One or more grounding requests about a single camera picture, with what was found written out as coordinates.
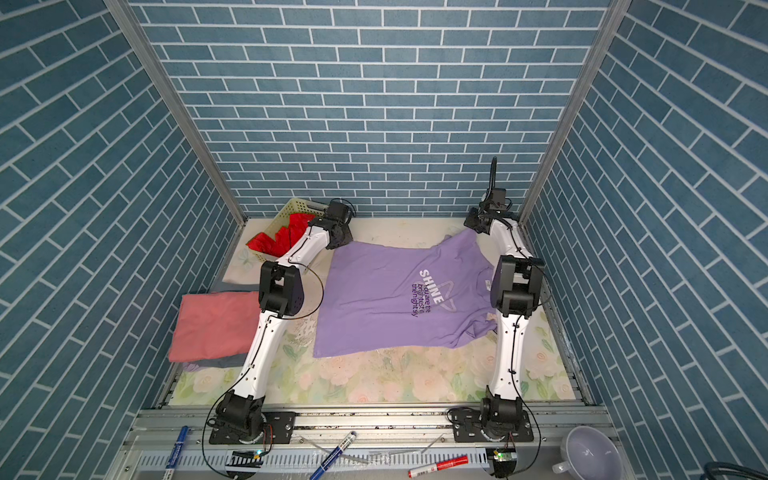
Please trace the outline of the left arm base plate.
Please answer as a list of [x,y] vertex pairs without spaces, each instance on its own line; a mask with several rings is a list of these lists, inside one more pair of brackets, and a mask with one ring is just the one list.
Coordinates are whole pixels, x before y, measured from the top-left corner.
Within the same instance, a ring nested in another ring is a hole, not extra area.
[[256,445],[265,446],[289,444],[293,435],[297,414],[292,411],[252,413],[243,424],[238,425],[214,416],[206,421],[211,430],[209,443],[212,445]]

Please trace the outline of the purple t shirt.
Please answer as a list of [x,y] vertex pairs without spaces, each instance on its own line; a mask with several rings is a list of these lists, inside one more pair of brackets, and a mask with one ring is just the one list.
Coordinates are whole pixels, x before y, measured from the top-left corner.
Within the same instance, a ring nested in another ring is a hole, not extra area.
[[313,354],[462,347],[496,327],[493,273],[471,230],[430,248],[352,242],[333,255]]

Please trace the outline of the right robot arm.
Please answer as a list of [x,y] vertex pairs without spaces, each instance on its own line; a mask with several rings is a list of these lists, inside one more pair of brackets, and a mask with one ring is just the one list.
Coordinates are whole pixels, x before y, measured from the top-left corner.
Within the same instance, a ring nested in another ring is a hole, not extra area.
[[491,440],[525,435],[530,427],[523,401],[521,366],[529,319],[541,303],[544,263],[524,245],[506,191],[490,186],[464,225],[491,237],[499,250],[491,280],[490,304],[496,311],[494,374],[480,407],[480,428]]

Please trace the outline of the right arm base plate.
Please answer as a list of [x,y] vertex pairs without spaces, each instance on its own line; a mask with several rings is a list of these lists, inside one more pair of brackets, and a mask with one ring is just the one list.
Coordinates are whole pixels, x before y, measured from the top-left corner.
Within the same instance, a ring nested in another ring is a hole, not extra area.
[[456,443],[532,442],[534,432],[527,412],[517,423],[499,423],[481,419],[481,412],[470,407],[454,407],[446,411]]

